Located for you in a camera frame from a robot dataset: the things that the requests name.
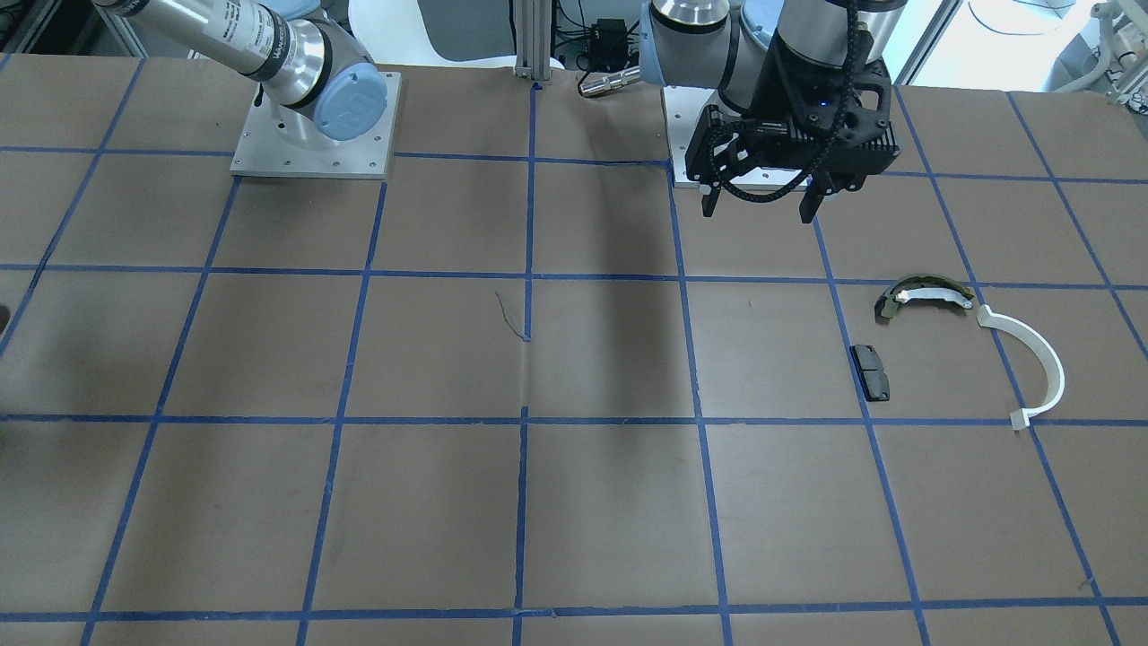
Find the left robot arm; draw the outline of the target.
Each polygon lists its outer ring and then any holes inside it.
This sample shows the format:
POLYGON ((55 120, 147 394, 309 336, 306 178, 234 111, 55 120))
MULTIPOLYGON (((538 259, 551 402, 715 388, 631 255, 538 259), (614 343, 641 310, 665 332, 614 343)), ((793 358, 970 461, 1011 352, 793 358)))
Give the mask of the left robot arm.
POLYGON ((701 215, 722 195, 755 204, 804 195, 801 221, 899 158, 884 45, 902 1, 649 1, 639 13, 647 84, 701 87, 685 173, 701 215))

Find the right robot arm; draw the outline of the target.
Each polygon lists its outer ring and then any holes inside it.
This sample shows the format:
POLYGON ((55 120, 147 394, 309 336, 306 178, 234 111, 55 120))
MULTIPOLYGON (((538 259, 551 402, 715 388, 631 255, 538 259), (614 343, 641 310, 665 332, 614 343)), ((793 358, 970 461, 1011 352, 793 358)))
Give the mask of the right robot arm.
POLYGON ((261 85, 324 137, 366 134, 388 107, 369 50, 319 1, 98 1, 261 85))

